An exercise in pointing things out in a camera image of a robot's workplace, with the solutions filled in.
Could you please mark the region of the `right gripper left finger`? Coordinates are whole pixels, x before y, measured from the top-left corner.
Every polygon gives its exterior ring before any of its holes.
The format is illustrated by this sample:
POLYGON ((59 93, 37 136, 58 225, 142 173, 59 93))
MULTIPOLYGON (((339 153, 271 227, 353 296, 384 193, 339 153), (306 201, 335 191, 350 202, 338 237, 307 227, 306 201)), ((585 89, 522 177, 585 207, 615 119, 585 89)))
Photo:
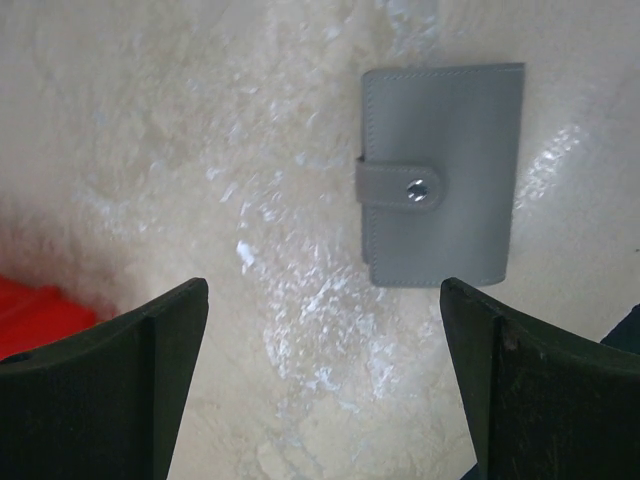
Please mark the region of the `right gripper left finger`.
POLYGON ((193 278, 2 360, 2 478, 167 478, 207 315, 193 278))

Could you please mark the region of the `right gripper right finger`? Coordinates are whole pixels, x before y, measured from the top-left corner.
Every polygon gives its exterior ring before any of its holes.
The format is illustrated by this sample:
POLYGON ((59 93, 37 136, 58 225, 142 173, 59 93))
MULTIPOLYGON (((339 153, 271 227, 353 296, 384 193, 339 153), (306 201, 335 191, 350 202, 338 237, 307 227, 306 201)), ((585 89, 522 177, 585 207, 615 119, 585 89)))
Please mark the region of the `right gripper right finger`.
POLYGON ((476 457, 466 478, 638 478, 637 308, 600 341, 455 278, 440 310, 476 457))

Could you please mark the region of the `grey card holder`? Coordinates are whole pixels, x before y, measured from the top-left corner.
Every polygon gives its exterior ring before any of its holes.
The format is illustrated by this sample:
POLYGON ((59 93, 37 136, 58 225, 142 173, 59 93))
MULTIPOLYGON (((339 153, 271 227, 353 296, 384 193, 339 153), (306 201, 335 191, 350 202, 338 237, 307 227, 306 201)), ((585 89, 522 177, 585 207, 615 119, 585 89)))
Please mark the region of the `grey card holder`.
POLYGON ((363 75, 355 191, 375 286, 504 280, 524 85, 521 63, 363 75))

